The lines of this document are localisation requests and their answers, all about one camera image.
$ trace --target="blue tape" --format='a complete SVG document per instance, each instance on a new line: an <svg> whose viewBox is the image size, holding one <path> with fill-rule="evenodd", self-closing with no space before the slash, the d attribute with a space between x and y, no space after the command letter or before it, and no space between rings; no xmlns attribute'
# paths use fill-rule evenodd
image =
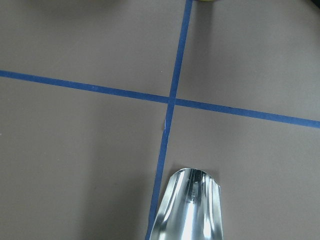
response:
<svg viewBox="0 0 320 240"><path fill-rule="evenodd" d="M145 240L149 240L150 238L151 231L156 218L156 213L157 213L160 187L161 187L162 175L164 172L171 123L172 123L174 109L175 109L181 66L182 66L182 61L183 61L184 51L186 46L186 39L187 39L192 3L193 3L193 0L186 0L185 7L184 7L179 43L178 43L178 48L176 52L174 70L172 75L168 106L167 106L166 115L165 115L165 126L164 126L164 131L162 133L160 152L159 152L158 163L156 167L156 174L155 174L154 186L153 186L153 192L152 192L151 204L150 204L149 222L148 222L147 232L145 235Z"/></svg>
<svg viewBox="0 0 320 240"><path fill-rule="evenodd" d="M169 101L169 98L167 96L159 96L159 95L148 94L148 93L137 92L137 91L128 91L128 90L116 89L111 87L80 83L75 81L54 79L54 78L43 77L43 76L28 75L28 74L17 73L12 71L0 70L0 77L24 80L29 82L41 83L41 84L49 84L49 85L60 86L60 87L71 88L71 89L85 90L85 91L96 92L101 94L116 95L116 96L122 96L122 97L133 98L133 99L141 99L141 100L147 100L147 101L164 103L164 104L167 104Z"/></svg>
<svg viewBox="0 0 320 240"><path fill-rule="evenodd" d="M278 115L274 113L247 110L247 109L235 108L235 107L229 107L229 106L221 106L221 105L190 101L190 100L184 100L184 99L176 99L175 104L179 106L189 107L189 108L203 109L203 110L209 110L209 111L214 111L219 113L233 114L233 115L245 116L245 117L250 117L255 119L264 119L264 120L269 120L274 122L281 122L286 124L294 124L294 125L320 129L320 121L298 118L293 116Z"/></svg>

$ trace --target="silver reflective metal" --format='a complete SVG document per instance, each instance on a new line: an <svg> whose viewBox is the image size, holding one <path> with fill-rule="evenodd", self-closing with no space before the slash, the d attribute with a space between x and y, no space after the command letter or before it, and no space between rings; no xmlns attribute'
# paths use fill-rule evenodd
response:
<svg viewBox="0 0 320 240"><path fill-rule="evenodd" d="M184 168L170 177L150 240L223 240L220 186L209 174Z"/></svg>

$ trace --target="gray surface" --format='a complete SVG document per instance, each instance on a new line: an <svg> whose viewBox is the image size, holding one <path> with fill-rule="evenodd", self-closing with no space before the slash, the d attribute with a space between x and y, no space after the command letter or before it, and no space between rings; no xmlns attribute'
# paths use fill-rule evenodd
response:
<svg viewBox="0 0 320 240"><path fill-rule="evenodd" d="M319 121L319 42L310 0L194 4L178 97Z"/></svg>
<svg viewBox="0 0 320 240"><path fill-rule="evenodd" d="M144 238L164 104L5 78L0 100L0 239Z"/></svg>
<svg viewBox="0 0 320 240"><path fill-rule="evenodd" d="M2 0L0 68L168 95L184 0Z"/></svg>
<svg viewBox="0 0 320 240"><path fill-rule="evenodd" d="M184 2L2 0L0 69L168 96ZM320 120L319 39L309 0L194 2L178 97ZM6 78L0 101L0 239L144 238L164 104ZM226 240L319 238L319 129L176 107L171 131L162 187L212 174Z"/></svg>
<svg viewBox="0 0 320 240"><path fill-rule="evenodd" d="M315 240L320 229L320 129L177 106L162 193L181 168L221 186L226 240Z"/></svg>

